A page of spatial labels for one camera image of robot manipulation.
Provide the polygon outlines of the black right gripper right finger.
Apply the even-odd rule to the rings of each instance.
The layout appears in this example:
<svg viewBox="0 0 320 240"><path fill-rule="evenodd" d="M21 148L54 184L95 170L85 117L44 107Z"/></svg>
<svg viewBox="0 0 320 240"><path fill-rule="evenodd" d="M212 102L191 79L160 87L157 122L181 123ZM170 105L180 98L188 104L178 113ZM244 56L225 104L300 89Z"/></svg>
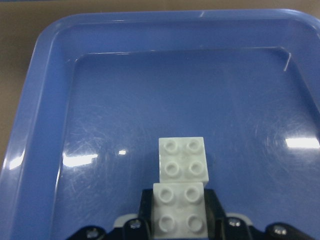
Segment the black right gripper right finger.
<svg viewBox="0 0 320 240"><path fill-rule="evenodd" d="M209 240L222 240L222 222L226 213L213 189L204 189L206 225Z"/></svg>

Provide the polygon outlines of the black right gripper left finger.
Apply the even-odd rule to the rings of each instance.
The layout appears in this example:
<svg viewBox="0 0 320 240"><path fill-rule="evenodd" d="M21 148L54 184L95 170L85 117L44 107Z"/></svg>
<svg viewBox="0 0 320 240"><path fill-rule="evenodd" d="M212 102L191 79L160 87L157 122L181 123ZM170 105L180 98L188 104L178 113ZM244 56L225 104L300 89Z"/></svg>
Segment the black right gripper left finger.
<svg viewBox="0 0 320 240"><path fill-rule="evenodd" d="M140 221L140 227L138 230L141 232L142 240L152 240L152 214L153 214L153 202L154 202L153 190L151 188L144 189L141 194L138 220Z"/></svg>

